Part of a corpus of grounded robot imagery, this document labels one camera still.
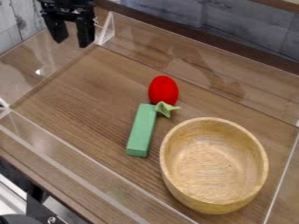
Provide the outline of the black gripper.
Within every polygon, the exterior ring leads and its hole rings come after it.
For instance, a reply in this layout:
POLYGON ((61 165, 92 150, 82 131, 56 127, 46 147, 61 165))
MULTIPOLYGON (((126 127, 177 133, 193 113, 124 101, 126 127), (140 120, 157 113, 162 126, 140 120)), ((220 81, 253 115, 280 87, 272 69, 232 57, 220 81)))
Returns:
POLYGON ((74 21, 78 47, 85 48, 94 41, 93 0, 37 0, 41 16, 53 40, 60 43, 68 36, 64 21, 74 21))

